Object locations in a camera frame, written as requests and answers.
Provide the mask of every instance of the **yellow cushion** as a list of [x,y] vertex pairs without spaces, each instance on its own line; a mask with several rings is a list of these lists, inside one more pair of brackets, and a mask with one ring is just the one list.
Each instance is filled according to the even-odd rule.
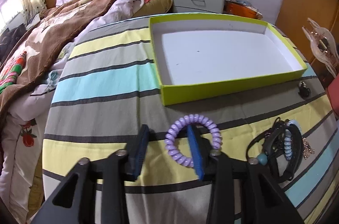
[[140,10],[138,10],[133,16],[141,17],[154,14],[164,14],[169,11],[172,6],[172,0],[150,0],[144,4]]

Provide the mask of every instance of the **turquoise stripe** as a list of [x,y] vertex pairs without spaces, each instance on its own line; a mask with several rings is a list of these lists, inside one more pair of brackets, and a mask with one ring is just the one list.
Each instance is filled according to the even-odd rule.
[[134,91],[159,88],[155,64],[134,65],[107,70],[82,77],[73,77],[58,83],[52,103],[113,96]]
[[306,63],[307,70],[302,74],[303,77],[316,76],[316,73],[313,71],[313,68],[309,63]]
[[292,204],[298,206],[307,195],[314,189],[317,183],[324,176],[339,149],[339,132],[332,138],[323,154],[315,164],[285,193]]

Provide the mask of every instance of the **purple coil hair tie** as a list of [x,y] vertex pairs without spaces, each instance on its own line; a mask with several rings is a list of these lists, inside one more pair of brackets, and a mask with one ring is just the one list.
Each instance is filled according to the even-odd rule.
[[190,114],[189,116],[186,115],[182,118],[179,118],[179,120],[176,120],[174,124],[171,125],[168,133],[165,135],[165,148],[168,150],[169,156],[171,156],[174,161],[182,166],[189,168],[192,168],[194,166],[192,158],[186,157],[185,155],[180,153],[180,151],[174,145],[174,141],[179,131],[183,129],[186,125],[189,125],[191,123],[201,124],[208,128],[208,130],[212,134],[212,146],[214,149],[219,149],[222,145],[220,130],[217,128],[217,125],[207,117],[199,114]]

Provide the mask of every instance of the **striped fabric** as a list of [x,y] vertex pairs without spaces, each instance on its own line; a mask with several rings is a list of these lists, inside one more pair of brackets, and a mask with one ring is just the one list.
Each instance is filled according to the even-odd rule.
[[[167,155],[163,140],[168,127],[186,114],[208,116],[221,130],[223,152],[245,160],[249,142],[280,116],[296,119],[315,149],[315,154],[301,162],[294,179],[281,184],[305,223],[315,223],[339,182],[339,133],[325,91],[307,65],[299,80],[162,106],[149,18],[93,30],[75,46],[54,94],[43,144],[45,194],[50,195],[80,158],[109,156],[123,148],[145,123],[155,133],[150,136],[139,179],[125,183],[130,223],[205,223],[211,185],[200,182],[194,170],[178,165]],[[311,89],[305,100],[298,95],[301,80]],[[207,130],[202,128],[201,133],[210,139]],[[178,146],[189,155],[184,134],[179,134]],[[259,152],[260,147],[254,146],[250,156]],[[283,156],[279,166],[286,166]],[[101,181],[97,197],[100,200]],[[236,223],[240,223],[237,180],[235,198]],[[99,224],[100,202],[96,206]]]
[[26,64],[26,52],[8,62],[1,72],[0,94],[9,85],[16,83],[18,76]]

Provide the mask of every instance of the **turquoise bead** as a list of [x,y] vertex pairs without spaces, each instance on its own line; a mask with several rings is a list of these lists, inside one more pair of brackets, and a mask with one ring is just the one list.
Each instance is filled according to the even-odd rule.
[[267,164],[267,155],[264,153],[261,153],[257,156],[257,159],[259,161],[259,163],[263,166],[265,166]]

